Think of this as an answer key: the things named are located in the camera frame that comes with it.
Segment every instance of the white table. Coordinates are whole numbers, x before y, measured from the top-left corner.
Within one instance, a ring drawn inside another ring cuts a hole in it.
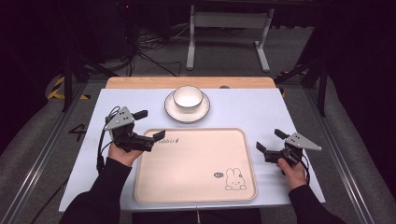
[[[63,212],[72,200],[91,188],[97,177],[96,153],[105,116],[114,106],[127,106],[131,112],[148,110],[148,117],[135,123],[134,131],[143,134],[148,129],[160,128],[239,128],[247,136],[251,162],[257,183],[257,196],[251,201],[213,203],[138,203],[134,199],[136,169],[129,175],[120,199],[121,210],[147,212],[160,210],[196,210],[231,207],[262,207],[289,204],[285,177],[275,164],[267,163],[256,142],[269,150],[280,150],[284,141],[274,135],[274,129],[294,133],[295,127],[278,89],[202,89],[210,99],[210,111],[193,124],[182,124],[171,119],[163,102],[174,89],[102,90],[92,114],[90,126],[78,154],[59,211]],[[108,133],[104,144],[110,141]],[[311,188],[324,203],[324,196],[311,166]]]

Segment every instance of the table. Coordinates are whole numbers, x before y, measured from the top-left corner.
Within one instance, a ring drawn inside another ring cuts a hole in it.
[[[164,98],[176,87],[186,84],[201,88],[211,101],[211,108],[208,115],[193,124],[176,122],[167,116],[163,109]],[[234,88],[240,87],[242,89],[217,89],[223,85]],[[111,89],[121,86],[124,89]],[[150,89],[149,87],[168,89]],[[101,91],[97,105],[93,111],[90,126],[81,150],[78,153],[75,167],[61,201],[59,208],[61,212],[66,209],[79,193],[89,190],[97,177],[95,170],[96,149],[100,132],[103,128],[103,118],[115,105],[126,105],[133,113],[142,109],[148,110],[148,118],[136,122],[134,131],[137,133],[143,133],[151,128],[237,127],[244,130],[247,136],[247,144],[258,191],[256,198],[251,201],[142,204],[134,199],[134,176],[136,169],[133,169],[121,194],[120,205],[122,210],[147,212],[224,207],[247,208],[290,203],[288,198],[289,190],[284,176],[280,174],[279,169],[274,164],[265,162],[263,155],[255,148],[256,141],[260,141],[270,150],[281,149],[284,142],[274,135],[275,128],[285,133],[295,132],[289,112],[279,90],[275,88],[271,78],[113,77],[108,81],[106,89]],[[104,142],[108,142],[109,140],[107,134]],[[311,188],[318,199],[321,202],[325,202],[313,169],[310,169],[310,172],[312,172]]]

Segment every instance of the bowl on plate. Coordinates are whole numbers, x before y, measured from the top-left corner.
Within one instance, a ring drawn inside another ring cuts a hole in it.
[[[182,86],[173,92],[173,99],[178,109],[193,113],[204,100],[204,94],[196,87]]]

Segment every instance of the white plate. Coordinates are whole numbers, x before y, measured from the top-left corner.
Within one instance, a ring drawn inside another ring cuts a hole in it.
[[[165,111],[168,115],[177,121],[182,123],[193,123],[201,118],[203,118],[210,108],[209,98],[203,93],[204,99],[201,105],[193,112],[181,111],[181,109],[175,104],[173,98],[173,91],[166,97],[165,100]]]

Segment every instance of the black sleeve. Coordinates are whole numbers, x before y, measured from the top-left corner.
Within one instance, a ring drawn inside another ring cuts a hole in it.
[[[106,167],[91,190],[69,204],[60,223],[119,223],[120,196],[131,169],[107,158]]]
[[[297,216],[297,223],[345,224],[341,218],[323,207],[308,185],[291,190],[289,197]]]

